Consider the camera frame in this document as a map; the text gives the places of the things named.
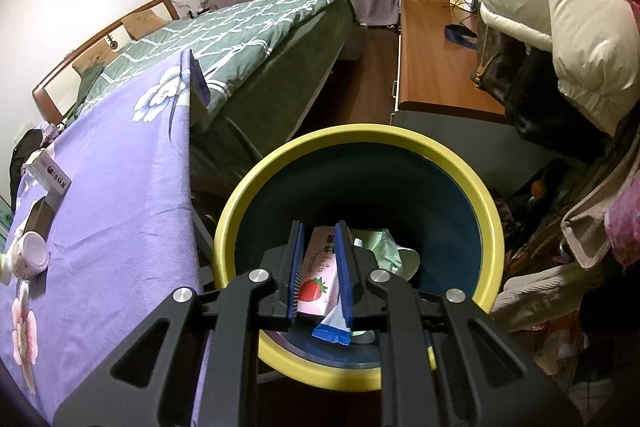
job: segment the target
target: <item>metal bolt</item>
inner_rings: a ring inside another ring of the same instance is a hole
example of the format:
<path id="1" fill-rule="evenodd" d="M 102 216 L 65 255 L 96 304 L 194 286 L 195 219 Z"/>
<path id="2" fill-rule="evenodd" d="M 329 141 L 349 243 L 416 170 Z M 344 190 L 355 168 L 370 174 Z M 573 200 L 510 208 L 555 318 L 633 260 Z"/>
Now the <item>metal bolt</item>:
<path id="1" fill-rule="evenodd" d="M 178 288 L 174 292 L 174 301 L 176 302 L 187 302 L 191 297 L 193 297 L 193 292 L 188 288 Z"/>
<path id="2" fill-rule="evenodd" d="M 386 270 L 373 270 L 373 272 L 369 274 L 369 277 L 371 277 L 373 282 L 387 282 L 391 279 L 391 274 Z"/>
<path id="3" fill-rule="evenodd" d="M 263 270 L 262 268 L 258 268 L 257 270 L 252 270 L 249 272 L 249 279 L 252 282 L 264 282 L 269 278 L 269 272 L 267 270 Z"/>
<path id="4" fill-rule="evenodd" d="M 454 303 L 460 303 L 466 299 L 465 293 L 462 290 L 459 290 L 458 288 L 451 288 L 447 290 L 447 293 L 445 293 L 445 296 L 447 298 L 447 301 L 454 302 Z"/>

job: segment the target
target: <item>pink flower print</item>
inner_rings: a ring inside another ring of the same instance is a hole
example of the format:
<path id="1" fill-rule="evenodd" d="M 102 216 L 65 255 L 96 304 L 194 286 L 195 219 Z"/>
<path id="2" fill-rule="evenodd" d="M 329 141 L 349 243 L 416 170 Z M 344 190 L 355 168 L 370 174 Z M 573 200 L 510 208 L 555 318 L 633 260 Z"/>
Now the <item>pink flower print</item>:
<path id="1" fill-rule="evenodd" d="M 32 365 L 38 358 L 38 328 L 36 316 L 29 308 L 29 285 L 22 282 L 18 290 L 18 298 L 14 300 L 11 312 L 14 319 L 12 339 L 14 341 L 14 359 L 22 368 L 24 380 L 31 394 L 36 394 L 36 386 L 33 381 Z"/>

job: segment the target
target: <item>strawberry picture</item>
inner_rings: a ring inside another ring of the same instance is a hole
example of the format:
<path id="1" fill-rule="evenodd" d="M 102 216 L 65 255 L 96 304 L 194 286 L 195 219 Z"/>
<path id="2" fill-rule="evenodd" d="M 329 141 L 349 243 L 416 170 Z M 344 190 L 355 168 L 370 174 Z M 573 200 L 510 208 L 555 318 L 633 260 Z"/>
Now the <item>strawberry picture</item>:
<path id="1" fill-rule="evenodd" d="M 299 299 L 305 302 L 317 301 L 323 293 L 326 293 L 326 286 L 322 282 L 322 277 L 317 277 L 309 279 L 300 286 Z"/>

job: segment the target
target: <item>blue strap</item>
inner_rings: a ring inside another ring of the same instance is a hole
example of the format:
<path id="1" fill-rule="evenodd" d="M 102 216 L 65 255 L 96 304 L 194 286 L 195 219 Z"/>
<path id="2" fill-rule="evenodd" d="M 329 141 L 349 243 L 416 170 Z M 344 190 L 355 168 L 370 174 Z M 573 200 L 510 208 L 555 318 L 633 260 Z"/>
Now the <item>blue strap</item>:
<path id="1" fill-rule="evenodd" d="M 478 46 L 476 43 L 470 41 L 466 37 L 477 39 L 478 34 L 462 24 L 447 24 L 444 26 L 444 38 L 446 38 L 447 41 L 453 42 L 459 46 L 464 46 L 470 50 L 477 49 Z"/>

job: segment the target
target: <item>purple tablecloth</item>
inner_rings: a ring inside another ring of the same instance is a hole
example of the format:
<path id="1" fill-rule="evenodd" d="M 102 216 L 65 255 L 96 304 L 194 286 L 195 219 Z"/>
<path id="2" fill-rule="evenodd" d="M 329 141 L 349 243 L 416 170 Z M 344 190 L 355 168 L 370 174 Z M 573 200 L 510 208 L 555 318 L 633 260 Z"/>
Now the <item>purple tablecloth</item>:
<path id="1" fill-rule="evenodd" d="M 72 183 L 49 233 L 49 269 L 30 283 L 35 396 L 14 360 L 17 283 L 0 285 L 0 357 L 49 422 L 172 290 L 201 290 L 191 223 L 190 82 L 206 105 L 209 91 L 186 50 L 116 90 L 53 144 L 54 159 Z M 7 245 L 44 194 L 23 179 Z"/>

